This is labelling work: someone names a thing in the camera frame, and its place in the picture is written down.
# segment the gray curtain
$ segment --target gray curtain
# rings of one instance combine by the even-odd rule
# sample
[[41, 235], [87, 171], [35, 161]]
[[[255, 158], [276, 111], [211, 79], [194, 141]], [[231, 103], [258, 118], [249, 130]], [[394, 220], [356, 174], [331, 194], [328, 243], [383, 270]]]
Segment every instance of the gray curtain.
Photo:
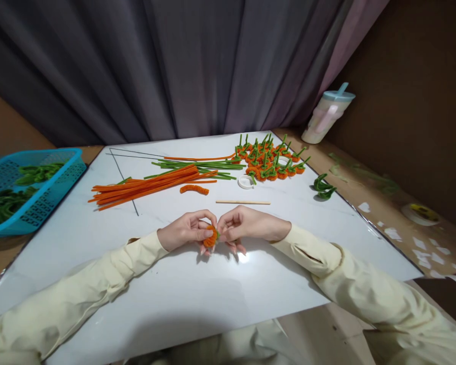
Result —
[[0, 0], [0, 96], [58, 147], [311, 114], [352, 0]]

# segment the white marble surface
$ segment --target white marble surface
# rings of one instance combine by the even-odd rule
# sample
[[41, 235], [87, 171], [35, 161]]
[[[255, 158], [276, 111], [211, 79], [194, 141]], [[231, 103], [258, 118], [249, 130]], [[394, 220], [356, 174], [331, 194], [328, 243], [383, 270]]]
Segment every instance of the white marble surface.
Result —
[[[250, 133], [253, 142], [264, 132]], [[138, 143], [115, 148], [167, 156], [217, 157], [232, 153], [239, 135]], [[112, 150], [119, 155], [138, 155]], [[108, 147], [104, 148], [60, 207], [27, 245], [0, 281], [0, 314], [65, 275], [71, 268], [106, 250], [163, 227], [187, 211], [210, 209], [221, 216], [235, 206], [215, 200], [269, 200], [252, 206], [292, 221], [314, 234], [347, 247], [361, 259], [399, 280], [421, 276], [404, 256], [351, 209], [338, 195], [327, 202], [314, 199], [310, 188], [316, 174], [259, 183], [241, 189], [235, 180], [207, 186], [208, 196], [179, 193], [179, 187], [95, 211], [87, 203], [91, 187], [122, 180]], [[116, 157], [124, 177], [159, 173], [153, 160]], [[235, 171], [235, 176], [244, 171]], [[48, 364], [103, 364], [269, 318], [323, 305], [328, 300], [308, 272], [269, 245], [245, 240], [247, 257], [239, 261], [218, 246], [209, 260], [187, 245], [166, 256], [113, 303], [100, 308], [47, 361]]]

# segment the sleeve cuff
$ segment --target sleeve cuff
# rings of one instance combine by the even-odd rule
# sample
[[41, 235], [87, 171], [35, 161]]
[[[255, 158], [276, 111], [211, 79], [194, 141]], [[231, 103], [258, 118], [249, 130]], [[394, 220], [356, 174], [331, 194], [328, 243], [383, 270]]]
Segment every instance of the sleeve cuff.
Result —
[[341, 251], [336, 246], [294, 224], [289, 234], [273, 246], [320, 278], [341, 263]]

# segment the bundle of green pipe cleaners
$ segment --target bundle of green pipe cleaners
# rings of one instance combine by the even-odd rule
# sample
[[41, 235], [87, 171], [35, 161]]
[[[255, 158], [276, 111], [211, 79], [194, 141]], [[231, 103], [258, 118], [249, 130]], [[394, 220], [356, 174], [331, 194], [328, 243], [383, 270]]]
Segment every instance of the bundle of green pipe cleaners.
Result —
[[64, 166], [63, 162], [55, 162], [42, 166], [20, 166], [19, 172], [24, 176], [15, 181], [15, 185], [27, 186], [49, 180]]
[[0, 192], [0, 224], [20, 209], [22, 205], [29, 200], [38, 189], [28, 187], [25, 191], [14, 193], [12, 189], [6, 189]]
[[328, 174], [321, 174], [314, 180], [314, 189], [318, 192], [318, 196], [324, 200], [331, 198], [331, 195], [336, 191], [336, 188], [333, 185], [323, 182], [323, 179], [327, 175]]
[[[210, 170], [243, 170], [244, 167], [247, 165], [236, 165], [233, 163], [233, 160], [224, 160], [224, 161], [202, 161], [202, 162], [182, 162], [182, 161], [175, 161], [175, 160], [158, 160], [159, 162], [152, 162], [153, 165], [160, 166], [163, 169], [170, 169], [164, 173], [159, 175], [151, 175], [146, 176], [144, 179], [148, 179], [151, 177], [157, 177], [160, 175], [164, 175], [171, 171], [180, 169], [182, 167], [186, 167], [189, 165], [195, 165], [200, 173], [209, 172]], [[236, 180], [237, 178], [231, 176], [229, 172], [218, 172], [217, 176], [213, 176], [211, 178], [220, 179], [220, 180]]]

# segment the cream sleeve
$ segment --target cream sleeve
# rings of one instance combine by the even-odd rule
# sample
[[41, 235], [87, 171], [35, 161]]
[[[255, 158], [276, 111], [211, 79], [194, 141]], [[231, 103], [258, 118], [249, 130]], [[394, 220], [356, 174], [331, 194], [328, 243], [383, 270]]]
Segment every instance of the cream sleeve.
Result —
[[166, 254], [156, 232], [133, 238], [2, 314], [0, 364], [39, 364]]
[[309, 270], [332, 301], [375, 326], [364, 334], [377, 363], [456, 365], [456, 326], [410, 286], [294, 225], [273, 246]]

